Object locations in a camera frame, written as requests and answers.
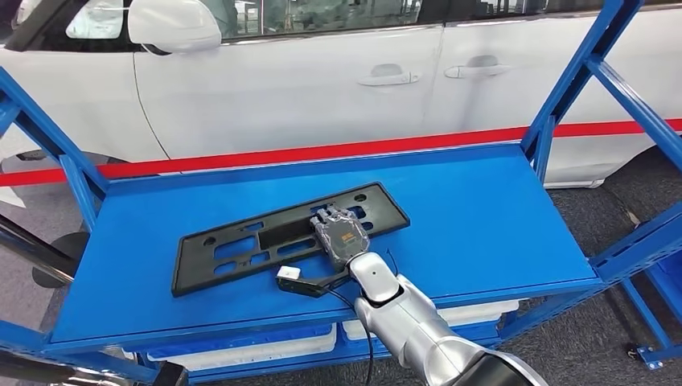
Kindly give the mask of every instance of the black plastic panel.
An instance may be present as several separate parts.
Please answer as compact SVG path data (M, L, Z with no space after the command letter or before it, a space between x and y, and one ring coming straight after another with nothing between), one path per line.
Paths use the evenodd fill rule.
M322 250L310 218L333 203L355 212L370 237L409 225L380 183L237 221L180 239L172 293L178 297L234 281Z

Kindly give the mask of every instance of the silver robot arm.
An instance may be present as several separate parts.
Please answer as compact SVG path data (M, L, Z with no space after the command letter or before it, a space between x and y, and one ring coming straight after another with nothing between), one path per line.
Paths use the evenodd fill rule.
M345 264L362 294L355 300L359 320L404 368L429 386L547 386L514 355L488 350L456 335L414 284L394 275L384 259L367 252L369 239L355 215L336 207L312 219L319 239L336 264Z

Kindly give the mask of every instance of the floor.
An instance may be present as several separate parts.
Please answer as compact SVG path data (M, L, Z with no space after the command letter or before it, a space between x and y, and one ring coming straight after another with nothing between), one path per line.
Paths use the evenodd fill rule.
M54 240L80 226L76 207L65 186L42 187L49 199L37 195L20 196L27 205L37 207L41 216L26 210L1 206L0 212L29 228L45 240ZM638 221L644 221L682 199L679 171L658 150L640 155L634 162L610 177L597 189L551 191L555 204L587 255L594 255L627 234ZM51 218L45 220L43 213ZM30 269L18 259L0 251L0 318L24 326L49 328L64 292L40 289L30 279ZM663 301L645 277L636 277L642 290L671 336L682 340L680 326L665 309ZM682 384L682 360L667 361L650 372L629 358L628 343L654 342L651 333L619 287L615 287L544 325L505 343L509 351L530 363L550 385ZM362 384L366 363L315 368L273 376L258 376L221 382L237 385L356 385ZM1 380L0 386L13 384ZM376 363L373 385L419 385L410 371L395 360Z

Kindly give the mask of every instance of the gray carpet floor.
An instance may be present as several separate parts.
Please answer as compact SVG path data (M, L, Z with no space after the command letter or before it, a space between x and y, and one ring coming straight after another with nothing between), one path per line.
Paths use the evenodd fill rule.
M637 157L599 188L557 190L550 191L550 195L577 242L590 256L630 232L638 221L648 220L682 199L682 178L662 154L653 149ZM21 279L29 280L26 275ZM647 279L639 275L634 282L671 337L682 341L680 325ZM0 285L5 290L7 284ZM54 322L63 298L63 291L52 295L40 327L48 329ZM4 310L3 314L12 311ZM550 385L682 384L682 360L666 361L663 368L652 372L629 358L624 348L628 343L653 342L641 316L616 286L501 348L530 363ZM366 363L350 363L214 384L357 385L362 384L366 366ZM382 359L376 361L372 384L417 386L420 382L395 360Z

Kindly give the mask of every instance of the white car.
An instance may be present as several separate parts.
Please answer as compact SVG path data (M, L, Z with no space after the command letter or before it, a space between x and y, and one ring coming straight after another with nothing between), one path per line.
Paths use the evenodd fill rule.
M126 162L466 131L468 143L509 140L499 129L529 125L602 3L202 0L222 40L159 31L155 47L129 37L135 1L24 0L0 49L82 150ZM645 5L607 58L677 130L681 26L680 0ZM592 80L557 129L546 183L596 187L650 146ZM3 158L36 149L16 127L0 140Z

